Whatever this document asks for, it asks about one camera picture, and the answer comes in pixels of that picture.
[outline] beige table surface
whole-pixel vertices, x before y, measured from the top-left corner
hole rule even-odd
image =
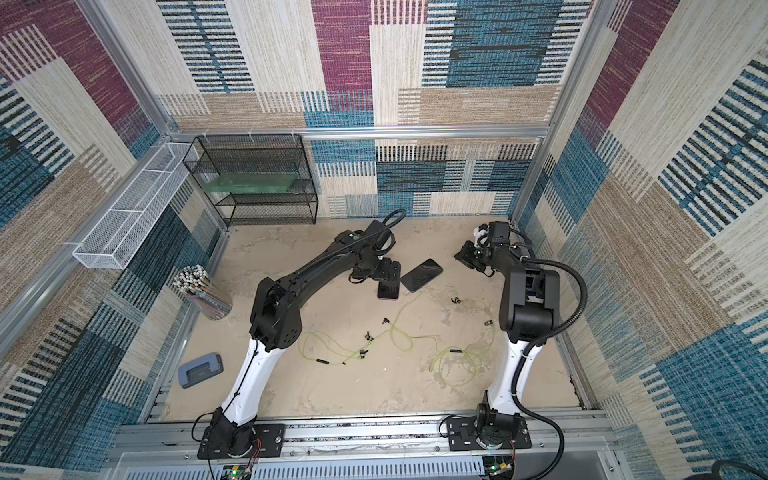
[[[384,333],[369,347],[365,359],[328,366],[302,358],[298,344],[287,349],[266,384],[259,416],[350,415],[391,412],[437,412],[473,409],[493,380],[505,354],[505,335],[498,328],[498,305],[504,278],[486,278],[463,266],[453,255],[472,229],[494,217],[405,219],[394,228],[397,244],[389,257],[403,273],[432,258],[444,272],[416,293],[401,285],[396,301],[376,297],[377,282],[352,285],[340,275],[302,308],[303,333],[309,356],[340,361],[307,335],[323,332],[348,349],[366,343],[365,334],[385,331],[384,318],[411,336],[435,335],[438,349],[455,346],[475,353],[474,366],[463,366],[463,355],[444,357],[442,376],[430,363],[435,341],[415,339],[402,351]],[[227,396],[246,356],[249,315],[257,285],[265,276],[287,275],[325,250],[344,230],[364,230],[370,220],[318,219],[317,225],[245,226],[233,233],[217,272],[218,283],[233,294],[232,312],[222,320],[201,316],[184,352],[183,362],[207,353],[221,355],[224,372],[182,389],[177,380],[166,402],[164,420],[191,420],[213,411]],[[460,304],[451,302],[458,296]],[[494,320],[491,327],[486,320]],[[409,341],[395,334],[406,348]],[[475,370],[472,375],[468,369]],[[537,357],[523,400],[527,406],[577,406],[578,398],[554,341]]]

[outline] black wire rack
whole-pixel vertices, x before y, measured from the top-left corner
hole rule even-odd
[[[317,190],[298,135],[196,137],[184,166],[227,226],[317,221]]]

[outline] wire mesh shelf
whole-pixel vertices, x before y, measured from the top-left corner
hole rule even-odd
[[[298,135],[197,137],[184,166],[227,226],[316,222],[317,193]]]
[[[187,178],[189,151],[177,143],[159,149],[72,255],[87,268],[124,269]]]

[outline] white wire mesh basket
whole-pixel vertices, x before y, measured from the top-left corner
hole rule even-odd
[[[159,149],[72,255],[87,268],[124,269],[187,178],[187,150],[177,143]]]

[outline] patterned carpet wall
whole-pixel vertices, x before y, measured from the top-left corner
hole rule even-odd
[[[587,281],[566,341],[643,480],[768,471],[767,25],[762,1],[621,0],[521,220]]]
[[[2,359],[0,477],[95,478],[138,420],[189,308],[169,279],[220,236],[191,181],[126,270],[79,266]]]
[[[157,140],[72,0],[0,0],[0,311]]]
[[[507,215],[540,139],[305,141],[318,217]]]
[[[181,130],[546,122],[591,0],[104,0]]]

